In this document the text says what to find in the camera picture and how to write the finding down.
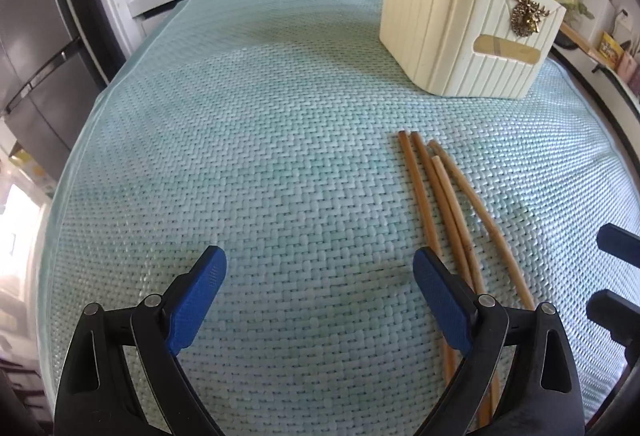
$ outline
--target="chopstick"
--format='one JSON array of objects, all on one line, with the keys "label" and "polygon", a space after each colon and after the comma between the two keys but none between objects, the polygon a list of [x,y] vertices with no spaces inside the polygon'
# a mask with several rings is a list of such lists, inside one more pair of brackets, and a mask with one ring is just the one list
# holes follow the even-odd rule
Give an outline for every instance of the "chopstick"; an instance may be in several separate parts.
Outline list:
[{"label": "chopstick", "polygon": [[[438,257],[442,258],[442,247],[440,246],[440,240],[438,239],[436,225],[433,222],[433,214],[427,198],[427,191],[424,189],[424,183],[422,183],[422,177],[418,170],[418,162],[416,161],[414,151],[411,148],[409,136],[406,131],[402,130],[398,132],[398,138],[400,140],[402,151],[404,152],[404,161],[409,169],[409,176],[411,177],[414,185],[414,191],[418,201],[418,212],[420,213],[420,222],[422,223],[422,231],[427,239],[427,244]],[[447,344],[446,340],[443,347],[444,379],[445,383],[448,384],[456,372],[456,353],[453,348]]]},{"label": "chopstick", "polygon": [[433,166],[436,169],[436,174],[440,179],[442,189],[444,190],[447,201],[449,202],[449,207],[451,207],[453,218],[456,220],[456,226],[458,227],[458,233],[460,235],[460,242],[465,253],[469,273],[471,274],[473,289],[478,295],[481,295],[483,293],[486,293],[486,288],[484,286],[484,280],[482,279],[482,273],[480,272],[480,263],[476,258],[476,252],[474,250],[474,244],[471,239],[471,234],[469,233],[469,229],[466,226],[465,216],[462,213],[462,208],[460,207],[460,203],[458,201],[458,198],[456,197],[456,193],[453,190],[451,181],[449,180],[449,175],[447,175],[447,170],[442,164],[442,160],[439,156],[434,156],[432,160]]},{"label": "chopstick", "polygon": [[[472,288],[478,295],[485,294],[486,286],[484,284],[484,279],[482,278],[480,263],[478,263],[478,259],[476,258],[473,241],[471,239],[469,229],[466,226],[465,217],[462,213],[462,208],[460,207],[460,202],[458,201],[456,193],[453,190],[453,186],[451,185],[451,181],[449,180],[449,175],[444,168],[442,160],[439,156],[434,156],[432,160],[436,174],[440,179],[440,184],[442,185],[445,196],[447,197],[447,201],[449,202],[449,207],[451,208],[453,217],[456,220],[456,225],[458,226],[458,233],[460,235],[462,249],[465,252],[466,262],[468,263],[468,271],[471,274],[471,279],[473,281]],[[494,376],[492,376],[489,391],[485,394],[484,398],[482,399],[482,403],[478,408],[478,424],[480,427],[484,427],[491,423],[494,411],[496,407],[498,407],[499,399],[500,376],[498,375],[498,371],[496,369],[496,371],[494,372]]]},{"label": "chopstick", "polygon": [[453,252],[453,259],[456,263],[456,270],[462,279],[468,284],[470,288],[473,287],[471,281],[471,274],[469,273],[469,267],[466,265],[465,251],[462,249],[462,243],[460,242],[460,235],[458,233],[458,227],[456,226],[456,220],[453,217],[451,208],[449,207],[449,201],[445,196],[444,190],[440,183],[440,178],[436,173],[436,169],[433,166],[433,160],[427,152],[427,148],[422,141],[420,133],[414,131],[411,133],[411,139],[414,141],[414,145],[418,150],[418,156],[424,167],[424,171],[427,173],[429,179],[429,185],[433,189],[433,194],[436,198],[436,203],[440,209],[440,215],[442,216],[442,222],[444,223],[445,230],[447,231],[447,237],[451,244]]},{"label": "chopstick", "polygon": [[436,225],[433,223],[431,205],[429,204],[427,191],[424,189],[424,184],[420,177],[420,171],[418,171],[418,163],[415,160],[414,152],[411,149],[409,136],[406,131],[403,130],[398,132],[398,138],[400,139],[400,145],[404,152],[404,161],[409,169],[411,182],[414,185],[415,196],[418,200],[418,212],[420,213],[424,237],[427,239],[429,247],[431,247],[431,249],[440,257],[442,256],[440,240],[438,239],[438,233],[436,232]]},{"label": "chopstick", "polygon": [[536,303],[533,299],[533,295],[529,291],[529,287],[527,286],[527,283],[524,280],[524,276],[522,275],[522,270],[520,269],[518,263],[513,257],[513,254],[511,253],[511,249],[509,248],[507,241],[504,239],[502,232],[498,228],[498,225],[495,224],[494,219],[491,217],[489,212],[486,210],[484,204],[482,203],[482,200],[480,199],[478,194],[476,194],[476,191],[468,182],[468,180],[466,180],[465,175],[462,174],[462,171],[458,168],[458,166],[450,158],[450,156],[446,153],[446,151],[444,151],[444,149],[440,146],[440,144],[435,140],[431,140],[428,143],[428,145],[433,149],[434,152],[437,153],[439,158],[442,160],[442,163],[447,167],[447,169],[449,169],[449,172],[451,173],[451,175],[453,176],[453,179],[458,184],[458,187],[460,187],[460,190],[462,190],[463,193],[465,193],[465,196],[471,202],[471,205],[473,206],[473,208],[476,210],[476,213],[480,217],[482,224],[484,225],[484,228],[486,228],[487,232],[489,233],[489,237],[495,243],[495,246],[498,249],[498,253],[504,260],[507,266],[507,270],[509,272],[509,276],[511,277],[511,280],[514,283],[516,290],[518,292],[518,295],[520,297],[520,300],[524,304],[525,308],[529,310],[535,310]]}]

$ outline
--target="kitchen utensil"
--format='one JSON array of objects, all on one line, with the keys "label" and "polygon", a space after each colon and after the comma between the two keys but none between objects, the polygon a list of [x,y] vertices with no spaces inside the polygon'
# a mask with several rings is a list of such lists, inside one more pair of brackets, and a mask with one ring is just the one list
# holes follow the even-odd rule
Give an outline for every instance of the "kitchen utensil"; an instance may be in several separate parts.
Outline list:
[{"label": "kitchen utensil", "polygon": [[[456,220],[456,226],[458,227],[458,233],[462,242],[462,249],[465,252],[466,263],[468,265],[471,279],[473,281],[472,289],[478,295],[486,294],[486,286],[484,284],[484,279],[482,278],[482,273],[480,271],[480,263],[476,258],[476,251],[471,239],[471,234],[469,233],[469,229],[466,226],[466,220],[464,214],[462,213],[462,208],[460,207],[460,202],[458,201],[456,192],[453,190],[451,181],[449,180],[449,175],[447,175],[447,170],[444,168],[440,157],[434,156],[432,158],[432,161],[433,167],[435,168],[436,174],[438,175],[438,178],[440,180],[440,184],[442,185],[442,189],[444,190],[445,196],[447,197],[449,207],[453,212],[453,217]],[[494,414],[494,405],[498,405],[499,399],[499,393],[496,394],[495,391],[499,389],[500,379],[496,370],[494,372],[494,376],[492,377],[492,385],[482,399],[480,409],[478,410],[478,425],[480,427],[484,427],[491,423],[491,418]]]},{"label": "kitchen utensil", "polygon": [[507,270],[509,272],[509,276],[511,277],[511,281],[513,281],[516,290],[518,291],[518,295],[520,300],[525,305],[525,307],[529,310],[536,309],[536,303],[533,299],[533,295],[529,291],[529,287],[524,280],[524,276],[522,275],[522,271],[518,266],[513,254],[511,253],[511,249],[507,244],[502,232],[498,228],[498,225],[495,224],[494,219],[491,217],[489,212],[486,210],[486,207],[482,203],[482,200],[476,194],[476,191],[471,186],[471,184],[466,180],[465,175],[458,168],[456,163],[451,159],[451,157],[446,153],[446,151],[440,146],[438,142],[435,140],[431,140],[428,143],[429,147],[433,149],[433,151],[439,156],[442,160],[443,164],[449,170],[453,179],[458,184],[460,190],[463,191],[466,198],[471,202],[471,205],[476,210],[476,214],[480,217],[484,228],[489,233],[489,237],[495,243],[496,248],[498,249],[498,253],[502,257],[502,260],[507,265]]},{"label": "kitchen utensil", "polygon": [[597,51],[595,48],[591,47],[591,44],[589,44],[582,35],[580,35],[577,31],[571,28],[571,26],[569,26],[567,23],[563,22],[560,25],[560,31],[567,38],[575,42],[578,48],[584,51],[589,57],[591,57],[592,59],[594,59],[595,61],[601,64],[607,63],[607,61],[602,56],[602,54],[599,51]]},{"label": "kitchen utensil", "polygon": [[442,248],[440,247],[440,241],[438,240],[436,226],[433,223],[433,213],[427,197],[427,191],[424,189],[424,184],[420,177],[420,171],[418,171],[418,164],[415,160],[414,152],[411,149],[409,136],[406,131],[400,131],[398,133],[398,138],[400,139],[400,145],[402,147],[402,152],[404,153],[404,161],[409,169],[411,182],[414,185],[415,196],[418,200],[418,212],[420,212],[424,237],[426,238],[427,244],[431,250],[436,254],[442,254]]},{"label": "kitchen utensil", "polygon": [[449,243],[453,251],[453,260],[456,264],[456,270],[460,277],[462,277],[468,286],[471,287],[471,274],[469,273],[469,267],[466,265],[465,252],[462,250],[462,244],[460,243],[460,235],[456,226],[456,220],[453,217],[453,213],[449,207],[449,202],[447,201],[447,197],[445,196],[442,185],[440,184],[440,179],[438,178],[436,169],[433,166],[433,160],[427,152],[427,148],[425,147],[419,132],[412,132],[411,139],[414,141],[414,145],[418,150],[418,156],[420,157],[424,171],[427,173],[429,185],[431,185],[433,194],[436,197],[436,203],[440,209],[442,222],[444,223],[447,236],[449,237]]},{"label": "kitchen utensil", "polygon": [[[427,198],[424,184],[422,183],[422,177],[418,170],[418,163],[415,159],[413,150],[411,149],[411,142],[409,141],[409,135],[405,130],[398,132],[398,138],[400,140],[400,146],[404,153],[404,162],[409,169],[409,176],[414,185],[415,196],[418,200],[418,212],[420,213],[420,221],[422,223],[422,229],[424,231],[424,237],[427,240],[427,244],[431,250],[436,253],[438,257],[442,257],[442,247],[440,246],[440,240],[438,239],[438,233],[436,231],[436,225],[433,222],[433,214],[429,199]],[[452,347],[446,342],[444,347],[444,379],[448,384],[455,374],[455,362],[456,353]]]}]

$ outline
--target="woven mat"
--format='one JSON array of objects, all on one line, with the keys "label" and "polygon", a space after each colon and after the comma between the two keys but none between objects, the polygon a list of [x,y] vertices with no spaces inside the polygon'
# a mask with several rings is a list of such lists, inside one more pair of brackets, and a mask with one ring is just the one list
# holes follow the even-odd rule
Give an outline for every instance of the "woven mat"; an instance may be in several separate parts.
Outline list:
[{"label": "woven mat", "polygon": [[[640,230],[620,154],[552,61],[519,102],[418,90],[378,41],[380,7],[189,0],[127,63],[52,208],[39,303],[50,394],[83,305],[133,306],[217,244],[227,278],[179,359],[227,435],[412,434],[443,382],[411,272],[425,241],[406,128],[455,157],[534,297],[558,306],[594,411],[623,356],[586,300],[605,287],[640,300],[639,273],[595,243],[606,222]],[[488,290],[516,305],[462,203]],[[161,423],[134,358],[131,372]]]}]

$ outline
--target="refrigerator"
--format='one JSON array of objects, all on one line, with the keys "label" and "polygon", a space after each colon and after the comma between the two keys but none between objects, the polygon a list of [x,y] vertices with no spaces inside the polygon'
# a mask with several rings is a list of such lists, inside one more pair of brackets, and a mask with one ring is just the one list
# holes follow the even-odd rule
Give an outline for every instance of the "refrigerator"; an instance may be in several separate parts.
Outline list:
[{"label": "refrigerator", "polygon": [[99,0],[0,0],[0,110],[55,180],[123,63]]}]

